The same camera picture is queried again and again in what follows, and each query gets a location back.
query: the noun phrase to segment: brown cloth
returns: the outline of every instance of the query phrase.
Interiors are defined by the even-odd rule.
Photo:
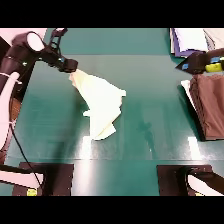
[[[190,94],[205,140],[224,139],[224,76],[195,76]]]

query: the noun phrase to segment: robotic arm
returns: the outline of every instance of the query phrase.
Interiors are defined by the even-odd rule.
[[[21,84],[19,81],[29,68],[38,60],[56,67],[60,72],[75,72],[78,62],[61,55],[59,48],[61,37],[67,28],[54,29],[50,43],[45,44],[35,32],[17,35],[12,47],[2,60],[0,68],[0,149],[4,146],[10,124],[9,102],[12,92]]]

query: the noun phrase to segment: table surface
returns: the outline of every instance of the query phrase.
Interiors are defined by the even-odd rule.
[[[159,195],[158,164],[211,164],[224,176],[224,142],[200,142],[180,86],[191,76],[175,69],[167,28],[71,28],[61,50],[127,92],[117,132],[90,144],[87,105],[68,74],[36,63],[15,132],[30,162],[74,163],[72,195]],[[21,161],[12,140],[5,164]]]

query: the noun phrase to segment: stack of cloth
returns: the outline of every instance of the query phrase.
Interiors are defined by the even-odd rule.
[[[204,139],[224,139],[224,76],[197,75],[181,84],[196,110]]]
[[[224,28],[170,28],[171,53],[188,57],[194,52],[224,48]]]

